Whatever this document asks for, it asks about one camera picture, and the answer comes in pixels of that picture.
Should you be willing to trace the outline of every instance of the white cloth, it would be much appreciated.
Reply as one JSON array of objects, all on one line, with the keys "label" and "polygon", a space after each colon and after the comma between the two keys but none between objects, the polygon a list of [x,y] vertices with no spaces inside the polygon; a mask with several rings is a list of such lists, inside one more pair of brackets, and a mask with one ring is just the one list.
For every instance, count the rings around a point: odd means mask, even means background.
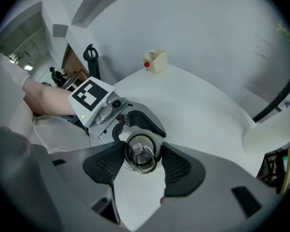
[{"label": "white cloth", "polygon": [[0,54],[0,127],[7,126],[32,144],[43,145],[48,153],[90,147],[85,131],[63,118],[42,116],[33,123],[32,111],[23,100],[22,87],[28,78],[27,71]]}]

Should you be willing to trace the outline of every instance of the white table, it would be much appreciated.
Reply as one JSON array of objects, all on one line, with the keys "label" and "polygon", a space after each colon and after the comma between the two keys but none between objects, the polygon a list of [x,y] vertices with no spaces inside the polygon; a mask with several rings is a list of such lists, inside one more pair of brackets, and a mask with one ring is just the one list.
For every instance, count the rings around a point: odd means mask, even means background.
[{"label": "white table", "polygon": [[[167,142],[229,159],[257,176],[264,154],[247,156],[243,150],[243,135],[255,126],[254,121],[208,82],[168,65],[159,74],[142,69],[115,87],[119,96],[146,105],[158,117]],[[124,131],[121,139],[125,140],[131,130]],[[160,207],[164,176],[162,167],[150,174],[124,167],[119,171],[115,180],[116,205],[130,230],[138,229]]]}]

